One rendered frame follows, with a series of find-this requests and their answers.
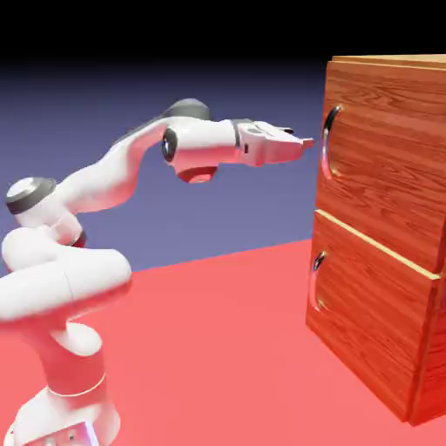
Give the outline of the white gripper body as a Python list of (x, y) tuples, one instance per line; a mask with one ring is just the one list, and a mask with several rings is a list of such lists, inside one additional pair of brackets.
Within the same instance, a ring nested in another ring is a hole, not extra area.
[(256, 146), (256, 166), (291, 162), (301, 157), (304, 152), (302, 139), (264, 121), (255, 121), (254, 124), (261, 132)]

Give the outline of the wooden cabinet door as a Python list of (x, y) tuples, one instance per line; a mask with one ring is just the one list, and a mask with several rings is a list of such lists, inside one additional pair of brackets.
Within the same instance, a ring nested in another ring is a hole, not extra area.
[(446, 257), (446, 55), (334, 57), (316, 205), (433, 273)]
[(401, 421), (446, 415), (443, 278), (318, 210), (310, 270), (321, 251), (308, 327)]

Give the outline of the reddish wooden cabinet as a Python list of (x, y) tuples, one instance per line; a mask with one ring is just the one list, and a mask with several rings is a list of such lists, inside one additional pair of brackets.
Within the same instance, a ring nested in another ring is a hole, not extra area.
[(400, 420), (446, 416), (446, 54), (326, 70), (307, 326)]

